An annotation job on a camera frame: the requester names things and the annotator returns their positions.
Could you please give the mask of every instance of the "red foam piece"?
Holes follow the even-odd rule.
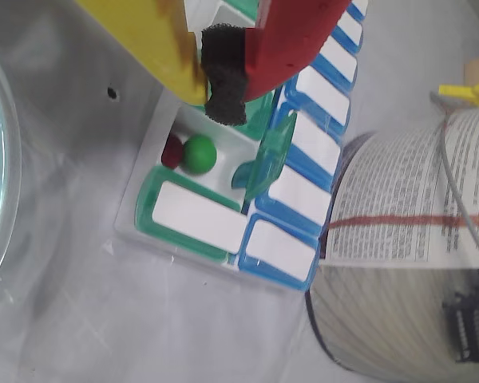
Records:
[[[183,160],[183,143],[178,136],[169,134],[167,144],[161,153],[161,163],[172,170],[177,168]]]
[[[275,89],[308,66],[350,0],[260,0],[255,28],[247,28],[245,101]]]

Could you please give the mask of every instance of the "spool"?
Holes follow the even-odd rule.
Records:
[[[420,125],[345,148],[307,309],[319,343],[346,369],[478,382],[479,363],[458,361],[443,305],[478,291],[479,252],[443,171],[441,126]],[[445,137],[464,204],[479,217],[479,109],[453,114]]]

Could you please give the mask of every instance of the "red ball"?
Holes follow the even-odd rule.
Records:
[[[178,136],[169,134],[167,144],[161,154],[161,163],[167,168],[175,169],[183,160],[183,143]]]

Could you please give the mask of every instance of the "blank white label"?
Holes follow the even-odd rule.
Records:
[[[369,4],[369,0],[353,0],[353,5],[360,11],[361,14],[366,16],[367,13],[367,5]]]
[[[335,174],[341,148],[303,113],[296,117],[292,143],[331,175]]]
[[[350,100],[314,68],[308,66],[300,72],[296,81],[296,90],[308,95],[342,126],[346,125]]]
[[[245,215],[168,181],[161,185],[152,220],[233,254],[247,227]]]
[[[348,53],[337,40],[330,36],[319,52],[342,73],[349,82],[353,82],[354,74],[357,71],[357,59]]]
[[[315,249],[273,223],[258,220],[248,241],[247,254],[305,281],[314,261]]]
[[[312,222],[322,226],[330,206],[330,193],[284,165],[280,177],[270,186],[268,195]]]
[[[338,20],[337,26],[351,39],[356,45],[360,45],[362,38],[362,26],[350,14],[344,12]]]

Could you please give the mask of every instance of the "yellow clip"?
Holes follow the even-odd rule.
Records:
[[[208,101],[183,0],[77,0],[156,79],[191,105]]]
[[[440,85],[438,93],[443,96],[461,98],[479,106],[479,85],[474,87],[458,85]]]

